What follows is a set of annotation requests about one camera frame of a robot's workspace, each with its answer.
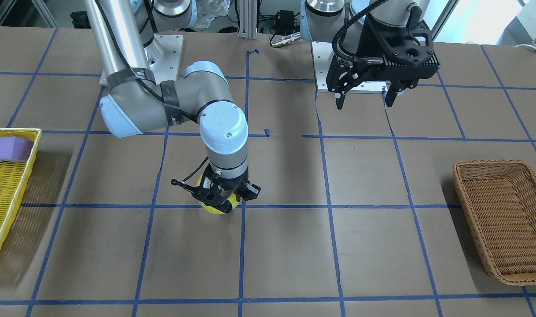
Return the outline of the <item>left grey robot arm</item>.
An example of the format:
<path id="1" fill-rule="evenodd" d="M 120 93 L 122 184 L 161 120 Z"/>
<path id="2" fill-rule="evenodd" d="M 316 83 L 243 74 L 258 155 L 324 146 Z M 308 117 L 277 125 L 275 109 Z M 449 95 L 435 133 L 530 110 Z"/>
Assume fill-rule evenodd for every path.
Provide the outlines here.
<path id="1" fill-rule="evenodd" d="M 341 110 L 347 92 L 387 81 L 385 104 L 437 73 L 441 63 L 424 20 L 428 0 L 303 0 L 301 38 L 331 44 L 326 88 Z"/>

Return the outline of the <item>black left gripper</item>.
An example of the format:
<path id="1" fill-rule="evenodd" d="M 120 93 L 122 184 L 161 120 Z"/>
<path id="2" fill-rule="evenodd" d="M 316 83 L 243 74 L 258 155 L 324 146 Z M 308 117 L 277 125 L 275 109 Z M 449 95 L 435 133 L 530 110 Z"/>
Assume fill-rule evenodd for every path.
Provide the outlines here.
<path id="1" fill-rule="evenodd" d="M 330 43 L 326 86 L 336 94 L 337 110 L 342 110 L 347 92 L 369 81 L 389 82 L 386 107 L 392 107 L 398 95 L 431 78 L 441 66 L 423 20 L 401 26 L 379 20 L 353 22 L 347 29 L 340 27 Z"/>

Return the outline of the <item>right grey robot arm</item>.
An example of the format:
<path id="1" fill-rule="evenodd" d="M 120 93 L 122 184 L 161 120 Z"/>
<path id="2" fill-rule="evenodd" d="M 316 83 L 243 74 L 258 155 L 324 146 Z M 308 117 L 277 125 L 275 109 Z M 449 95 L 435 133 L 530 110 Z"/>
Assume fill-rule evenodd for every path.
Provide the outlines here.
<path id="1" fill-rule="evenodd" d="M 188 66 L 182 78 L 167 65 L 158 32 L 196 23 L 194 0 L 86 0 L 87 16 L 103 61 L 110 94 L 100 109 L 118 138 L 192 121 L 199 125 L 208 156 L 195 186 L 185 189 L 202 207 L 232 212 L 261 188 L 248 179 L 248 124 L 232 98 L 228 81 L 210 61 Z"/>

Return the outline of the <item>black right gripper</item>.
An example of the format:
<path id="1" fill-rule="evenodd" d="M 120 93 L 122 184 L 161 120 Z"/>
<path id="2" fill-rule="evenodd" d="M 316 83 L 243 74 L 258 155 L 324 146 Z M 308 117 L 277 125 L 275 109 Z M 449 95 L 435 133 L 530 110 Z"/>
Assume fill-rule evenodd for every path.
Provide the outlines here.
<path id="1" fill-rule="evenodd" d="M 195 187 L 194 198 L 207 207 L 237 207 L 241 200 L 255 200 L 261 188 L 248 180 L 248 173 L 227 179 L 204 173 Z"/>

